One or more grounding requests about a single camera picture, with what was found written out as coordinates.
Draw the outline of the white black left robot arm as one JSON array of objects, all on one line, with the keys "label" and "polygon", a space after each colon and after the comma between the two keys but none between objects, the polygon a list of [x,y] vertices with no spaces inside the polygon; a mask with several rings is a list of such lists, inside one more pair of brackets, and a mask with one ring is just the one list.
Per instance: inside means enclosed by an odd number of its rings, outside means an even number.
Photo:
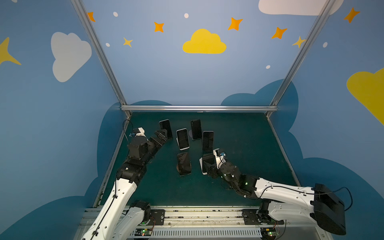
[{"label": "white black left robot arm", "polygon": [[123,219],[129,199],[147,172],[147,164],[168,140],[167,130],[157,130],[147,138],[143,128],[133,129],[129,153],[118,170],[111,193],[96,220],[84,233],[83,240],[126,240],[141,223],[151,217],[147,202],[135,201]]}]

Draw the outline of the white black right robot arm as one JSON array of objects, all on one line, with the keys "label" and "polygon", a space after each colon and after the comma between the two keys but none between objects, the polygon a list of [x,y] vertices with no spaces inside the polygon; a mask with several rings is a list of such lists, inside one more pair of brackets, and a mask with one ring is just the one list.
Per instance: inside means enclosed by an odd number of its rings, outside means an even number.
[{"label": "white black right robot arm", "polygon": [[346,207],[327,186],[297,187],[244,175],[224,155],[207,154],[200,158],[203,175],[221,178],[238,195],[262,200],[257,212],[259,223],[295,220],[316,223],[331,234],[346,235]]}]

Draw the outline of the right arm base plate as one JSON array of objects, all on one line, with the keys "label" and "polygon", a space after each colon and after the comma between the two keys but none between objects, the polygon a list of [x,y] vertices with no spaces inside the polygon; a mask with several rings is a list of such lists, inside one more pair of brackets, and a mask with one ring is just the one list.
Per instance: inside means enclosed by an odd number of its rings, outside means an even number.
[{"label": "right arm base plate", "polygon": [[269,216],[268,211],[257,209],[243,209],[242,217],[245,225],[284,225],[284,220],[277,221]]}]

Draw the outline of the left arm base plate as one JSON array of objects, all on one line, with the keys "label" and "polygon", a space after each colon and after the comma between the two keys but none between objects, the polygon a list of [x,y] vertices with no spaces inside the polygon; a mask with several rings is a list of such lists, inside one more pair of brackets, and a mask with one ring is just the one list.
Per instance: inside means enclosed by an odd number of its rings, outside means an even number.
[{"label": "left arm base plate", "polygon": [[140,223],[141,226],[163,226],[165,221],[165,210],[154,209],[145,211],[144,220]]}]

